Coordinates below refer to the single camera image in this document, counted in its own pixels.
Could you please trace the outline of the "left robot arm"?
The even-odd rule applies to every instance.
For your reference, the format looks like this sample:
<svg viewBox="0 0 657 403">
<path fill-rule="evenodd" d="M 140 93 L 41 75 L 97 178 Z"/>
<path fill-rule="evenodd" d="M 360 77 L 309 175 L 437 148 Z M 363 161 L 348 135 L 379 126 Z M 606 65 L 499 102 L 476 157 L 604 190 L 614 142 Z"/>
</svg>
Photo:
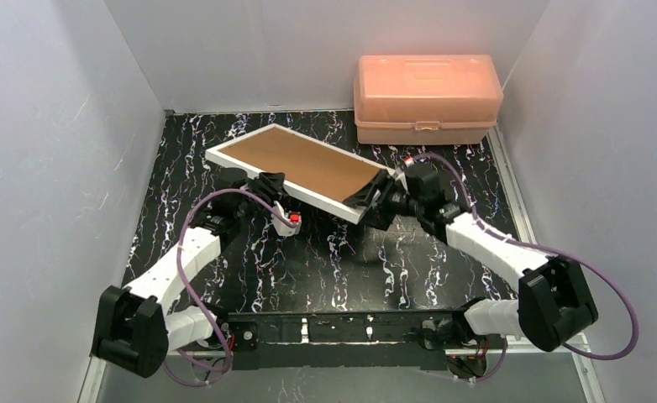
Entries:
<svg viewBox="0 0 657 403">
<path fill-rule="evenodd" d="M 160 369 L 171 351 L 199 340 L 219 343 L 224 374 L 231 369 L 232 334 L 227 313 L 202 301 L 191 281 L 231 245 L 246 217 L 268 215 L 278 235 L 298 233 L 302 219 L 288 212 L 286 176 L 260 172 L 255 178 L 240 168 L 226 168 L 220 189 L 188 213 L 177 243 L 150 269 L 127 285 L 110 285 L 101 295 L 91 355 L 143 378 Z"/>
</svg>

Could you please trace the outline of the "brown backing board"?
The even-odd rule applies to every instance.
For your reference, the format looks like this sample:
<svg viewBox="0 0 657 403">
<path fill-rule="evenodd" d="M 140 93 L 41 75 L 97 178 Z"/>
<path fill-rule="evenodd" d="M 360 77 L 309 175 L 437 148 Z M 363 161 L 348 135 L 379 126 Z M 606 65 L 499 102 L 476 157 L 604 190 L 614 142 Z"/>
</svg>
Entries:
<svg viewBox="0 0 657 403">
<path fill-rule="evenodd" d="M 261 172 L 283 173 L 287 181 L 334 202 L 354 195 L 383 169 L 355 154 L 277 126 L 246 134 L 218 151 Z"/>
</svg>

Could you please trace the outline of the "pink plastic storage box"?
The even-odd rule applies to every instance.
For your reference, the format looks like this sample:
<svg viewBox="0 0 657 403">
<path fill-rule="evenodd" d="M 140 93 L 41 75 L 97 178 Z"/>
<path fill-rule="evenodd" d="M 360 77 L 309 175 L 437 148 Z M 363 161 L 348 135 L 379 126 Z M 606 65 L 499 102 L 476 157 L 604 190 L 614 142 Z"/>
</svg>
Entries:
<svg viewBox="0 0 657 403">
<path fill-rule="evenodd" d="M 489 55 L 364 55 L 354 81 L 361 144 L 478 144 L 502 84 Z"/>
</svg>

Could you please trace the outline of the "white picture frame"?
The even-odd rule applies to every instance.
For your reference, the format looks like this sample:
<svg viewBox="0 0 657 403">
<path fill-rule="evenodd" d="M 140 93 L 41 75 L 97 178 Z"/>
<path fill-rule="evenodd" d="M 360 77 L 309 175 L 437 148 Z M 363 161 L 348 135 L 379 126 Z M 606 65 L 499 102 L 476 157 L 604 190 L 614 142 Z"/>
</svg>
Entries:
<svg viewBox="0 0 657 403">
<path fill-rule="evenodd" d="M 267 125 L 265 127 L 259 128 L 257 130 L 254 130 L 254 131 L 252 131 L 248 134 L 256 134 L 256 133 L 259 133 L 262 130 L 265 130 L 265 129 L 271 128 L 271 127 L 275 127 L 275 126 L 280 127 L 280 128 L 286 128 L 286 127 L 283 127 L 279 124 L 273 123 L 273 124 Z M 307 135 L 299 133 L 295 130 L 292 130 L 292 129 L 289 129 L 289 130 L 291 130 L 292 132 L 294 132 L 296 134 L 300 134 L 302 136 L 307 136 Z M 259 174 L 261 172 L 261 171 L 259 171 L 259 169 L 255 168 L 253 166 L 247 165 L 246 163 L 243 163 L 241 161 L 235 160 L 231 157 L 228 157 L 227 155 L 221 154 L 218 151 L 224 145 L 232 144 L 232 143 L 236 142 L 238 140 L 238 138 L 240 138 L 242 136 L 244 136 L 244 135 L 241 135 L 241 136 L 239 136 L 235 139 L 230 139 L 228 141 L 225 141 L 225 142 L 223 142 L 219 145 L 216 145 L 216 146 L 208 149 L 205 153 L 205 158 L 206 158 L 206 160 L 208 160 L 210 162 L 213 162 L 216 165 L 220 165 L 222 167 L 225 167 L 225 168 L 229 168 L 229 167 L 240 168 L 240 169 L 246 171 L 251 178 L 254 178 L 254 177 L 257 176 L 257 174 Z M 332 144 L 331 144 L 331 147 L 336 148 L 336 149 L 341 149 L 339 147 L 333 146 Z M 367 162 L 376 164 L 376 165 L 381 165 L 383 167 L 383 169 L 386 168 L 382 164 L 379 164 L 379 163 L 376 163 L 374 161 L 368 160 L 368 159 L 363 158 L 361 156 L 359 156 L 359 158 L 361 158 L 361 159 L 363 159 Z M 297 186 L 297 185 L 295 185 L 295 184 L 293 184 L 293 183 L 291 183 L 290 181 L 287 181 L 287 180 L 285 180 L 285 189 L 286 189 L 289 196 L 291 196 L 295 199 L 298 199 L 301 202 L 305 202 L 305 203 L 307 203 L 308 205 L 310 205 L 312 207 L 316 207 L 317 209 L 320 209 L 324 212 L 328 212 L 328 213 L 330 213 L 330 214 L 332 214 L 336 217 L 342 218 L 345 221 L 351 222 L 353 224 L 359 223 L 359 221 L 360 221 L 360 219 L 361 219 L 361 217 L 362 217 L 362 215 L 365 211 L 365 209 L 363 207 L 357 207 L 357 208 L 347 207 L 343 202 L 332 201 L 332 200 L 328 199 L 325 196 L 321 196 L 321 195 L 319 195 L 319 194 L 317 194 L 313 191 L 305 189 L 301 186 Z"/>
</svg>

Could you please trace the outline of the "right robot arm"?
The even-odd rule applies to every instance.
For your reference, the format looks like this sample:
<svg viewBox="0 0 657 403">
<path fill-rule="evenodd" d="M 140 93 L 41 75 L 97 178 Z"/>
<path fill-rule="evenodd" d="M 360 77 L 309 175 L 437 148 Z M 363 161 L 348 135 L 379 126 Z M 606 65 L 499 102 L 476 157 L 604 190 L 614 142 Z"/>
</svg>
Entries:
<svg viewBox="0 0 657 403">
<path fill-rule="evenodd" d="M 514 336 L 550 352 L 599 317 L 580 264 L 517 245 L 449 196 L 429 165 L 410 163 L 395 173 L 379 170 L 343 203 L 363 207 L 364 222 L 375 229 L 388 228 L 396 216 L 415 217 L 424 232 L 476 259 L 516 291 L 514 300 L 475 298 L 453 310 L 451 331 L 465 342 Z"/>
</svg>

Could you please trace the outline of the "aluminium rail base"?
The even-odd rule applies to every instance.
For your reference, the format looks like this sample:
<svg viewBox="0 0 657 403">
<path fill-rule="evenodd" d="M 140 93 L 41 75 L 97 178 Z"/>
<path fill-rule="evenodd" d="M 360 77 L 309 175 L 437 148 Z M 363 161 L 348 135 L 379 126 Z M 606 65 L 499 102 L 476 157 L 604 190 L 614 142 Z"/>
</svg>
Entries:
<svg viewBox="0 0 657 403">
<path fill-rule="evenodd" d="M 230 313 L 219 321 L 234 370 L 311 366 L 419 367 L 439 369 L 449 356 L 479 347 L 500 353 L 497 335 L 468 338 L 449 312 L 355 311 L 328 313 Z M 148 378 L 166 356 L 201 340 L 219 337 L 200 311 L 162 317 L 136 314 L 100 321 L 92 355 Z"/>
</svg>

